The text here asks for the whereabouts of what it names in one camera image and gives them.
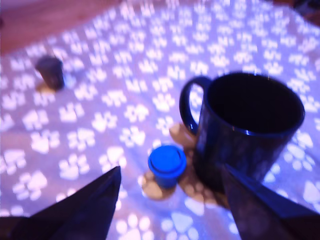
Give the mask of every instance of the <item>small dark cup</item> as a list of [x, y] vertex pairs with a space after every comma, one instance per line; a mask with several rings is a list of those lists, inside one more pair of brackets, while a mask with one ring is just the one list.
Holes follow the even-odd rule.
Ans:
[[62, 62], [58, 58], [44, 56], [39, 59], [35, 69], [39, 71], [49, 88], [60, 90], [65, 86], [62, 65]]
[[[203, 88], [199, 124], [192, 117], [191, 86]], [[225, 163], [261, 182], [301, 126], [305, 109], [300, 98], [269, 76], [231, 73], [211, 80], [195, 77], [182, 89], [183, 123], [196, 135], [193, 166], [200, 180], [224, 192]]]

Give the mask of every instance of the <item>mug handle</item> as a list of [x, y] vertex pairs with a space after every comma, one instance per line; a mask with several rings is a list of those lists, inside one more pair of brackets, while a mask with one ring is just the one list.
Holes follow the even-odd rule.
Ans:
[[205, 91], [207, 90], [211, 82], [212, 80], [206, 76], [197, 76], [191, 79], [189, 82], [187, 82], [187, 84], [183, 87], [181, 91], [181, 95], [179, 99], [180, 115], [181, 115], [183, 124], [193, 135], [197, 134], [198, 124], [192, 117], [191, 110], [190, 110], [189, 97], [190, 97], [191, 87], [193, 84], [199, 85], [203, 89], [203, 95], [204, 95]]

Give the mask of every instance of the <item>dark pointed object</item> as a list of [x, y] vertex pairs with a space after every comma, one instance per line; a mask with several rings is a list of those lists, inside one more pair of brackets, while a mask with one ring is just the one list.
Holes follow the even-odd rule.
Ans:
[[271, 191], [229, 165], [226, 197], [242, 240], [320, 240], [320, 215]]
[[117, 166], [31, 217], [0, 217], [0, 240], [105, 240], [120, 184]]

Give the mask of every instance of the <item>fabric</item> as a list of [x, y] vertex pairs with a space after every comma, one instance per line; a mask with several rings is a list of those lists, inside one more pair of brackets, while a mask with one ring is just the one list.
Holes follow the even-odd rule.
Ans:
[[[264, 1], [122, 2], [1, 56], [1, 216], [32, 215], [119, 165], [109, 239], [240, 239], [226, 199], [195, 176], [194, 138], [179, 125], [184, 84], [230, 71], [269, 74], [300, 96], [304, 123], [264, 184], [320, 212], [319, 35], [290, 8]], [[47, 54], [64, 66], [66, 87], [56, 93], [34, 68]], [[201, 104], [194, 87], [195, 119]], [[164, 190], [148, 155], [174, 141], [186, 147], [188, 167]]]

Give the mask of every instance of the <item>black object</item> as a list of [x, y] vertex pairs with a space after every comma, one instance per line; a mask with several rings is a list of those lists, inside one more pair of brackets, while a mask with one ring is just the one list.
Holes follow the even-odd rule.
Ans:
[[43, 80], [49, 88], [60, 90], [65, 86], [62, 62], [52, 56], [44, 56], [35, 65], [35, 69], [39, 71]]
[[225, 194], [242, 240], [319, 240], [320, 215], [266, 188], [229, 165]]
[[0, 217], [0, 240], [106, 240], [120, 184], [115, 167], [31, 217]]
[[[199, 125], [191, 115], [193, 84], [203, 88]], [[223, 192], [221, 167], [228, 163], [262, 181], [305, 118], [299, 97], [271, 77], [231, 73], [214, 81], [200, 76], [182, 89], [180, 114], [196, 135], [193, 166], [212, 190]]]

